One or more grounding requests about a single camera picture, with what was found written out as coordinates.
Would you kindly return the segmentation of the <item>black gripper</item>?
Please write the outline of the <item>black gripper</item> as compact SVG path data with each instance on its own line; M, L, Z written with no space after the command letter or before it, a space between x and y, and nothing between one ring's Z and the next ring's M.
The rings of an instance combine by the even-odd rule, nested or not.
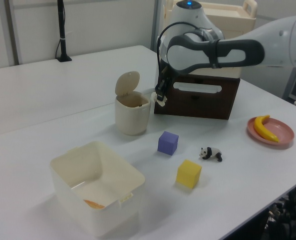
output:
M155 87L155 92L158 101L163 101L163 98L166 98L168 86L174 77L175 72L169 65L161 67L158 74L158 82Z

